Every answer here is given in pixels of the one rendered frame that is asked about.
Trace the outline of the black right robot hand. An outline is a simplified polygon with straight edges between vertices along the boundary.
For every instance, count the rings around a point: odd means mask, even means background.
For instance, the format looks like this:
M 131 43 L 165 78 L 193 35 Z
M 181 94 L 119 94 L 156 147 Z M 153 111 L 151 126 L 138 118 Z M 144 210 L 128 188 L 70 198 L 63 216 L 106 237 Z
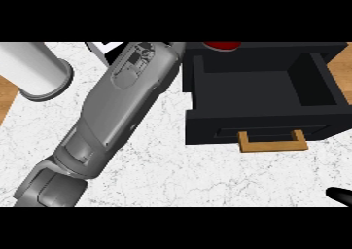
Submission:
M 338 201 L 341 204 L 345 206 L 352 207 L 352 191 L 336 188 L 336 187 L 329 187 L 326 189 L 326 196 Z

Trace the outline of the black drawer front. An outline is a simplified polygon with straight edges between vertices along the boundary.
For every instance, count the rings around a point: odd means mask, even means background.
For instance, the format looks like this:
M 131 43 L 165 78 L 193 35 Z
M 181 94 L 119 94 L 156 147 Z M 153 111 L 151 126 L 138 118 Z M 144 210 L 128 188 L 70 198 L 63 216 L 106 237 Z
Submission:
M 215 112 L 187 110 L 184 144 L 228 144 L 245 131 L 250 142 L 290 141 L 301 130 L 307 141 L 317 141 L 352 129 L 352 105 L 298 106 Z

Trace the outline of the black open drawer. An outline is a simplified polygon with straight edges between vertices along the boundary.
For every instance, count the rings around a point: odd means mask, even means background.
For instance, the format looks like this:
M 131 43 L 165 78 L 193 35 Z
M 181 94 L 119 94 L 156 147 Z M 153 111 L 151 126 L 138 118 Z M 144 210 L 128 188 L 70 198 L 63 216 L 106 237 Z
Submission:
M 191 58 L 193 109 L 208 114 L 292 114 L 347 106 L 318 53 Z

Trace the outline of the red can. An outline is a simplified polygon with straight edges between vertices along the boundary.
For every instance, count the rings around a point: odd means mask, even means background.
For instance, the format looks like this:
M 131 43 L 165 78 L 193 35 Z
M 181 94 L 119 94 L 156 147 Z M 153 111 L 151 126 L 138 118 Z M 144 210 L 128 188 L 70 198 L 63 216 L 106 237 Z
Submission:
M 237 49 L 240 45 L 239 41 L 234 42 L 205 42 L 203 46 L 216 52 L 231 52 Z

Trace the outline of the black cabinet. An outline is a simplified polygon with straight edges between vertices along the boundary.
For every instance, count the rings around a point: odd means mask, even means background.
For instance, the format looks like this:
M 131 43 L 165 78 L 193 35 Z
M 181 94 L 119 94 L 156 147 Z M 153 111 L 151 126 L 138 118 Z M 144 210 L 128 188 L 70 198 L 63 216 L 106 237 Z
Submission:
M 216 51 L 202 42 L 187 42 L 181 62 L 181 90 L 193 90 L 193 62 L 203 59 L 206 73 L 283 71 L 302 53 L 317 53 L 323 62 L 335 58 L 345 42 L 242 42 L 228 52 Z

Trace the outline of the black and white appliance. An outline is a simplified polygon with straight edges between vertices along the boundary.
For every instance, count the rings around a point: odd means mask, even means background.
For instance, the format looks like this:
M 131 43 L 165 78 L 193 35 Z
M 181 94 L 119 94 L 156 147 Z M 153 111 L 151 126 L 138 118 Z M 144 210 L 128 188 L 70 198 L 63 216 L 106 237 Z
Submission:
M 126 42 L 85 42 L 83 45 L 106 66 L 110 66 L 119 56 Z

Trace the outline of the white cylinder with grey rim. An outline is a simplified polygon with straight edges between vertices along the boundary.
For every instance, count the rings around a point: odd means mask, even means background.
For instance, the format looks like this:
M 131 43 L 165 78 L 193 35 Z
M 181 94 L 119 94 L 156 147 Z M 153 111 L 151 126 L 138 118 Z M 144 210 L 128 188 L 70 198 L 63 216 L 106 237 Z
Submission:
M 27 100 L 41 102 L 58 96 L 73 74 L 70 64 L 54 56 L 42 42 L 0 42 L 0 75 Z

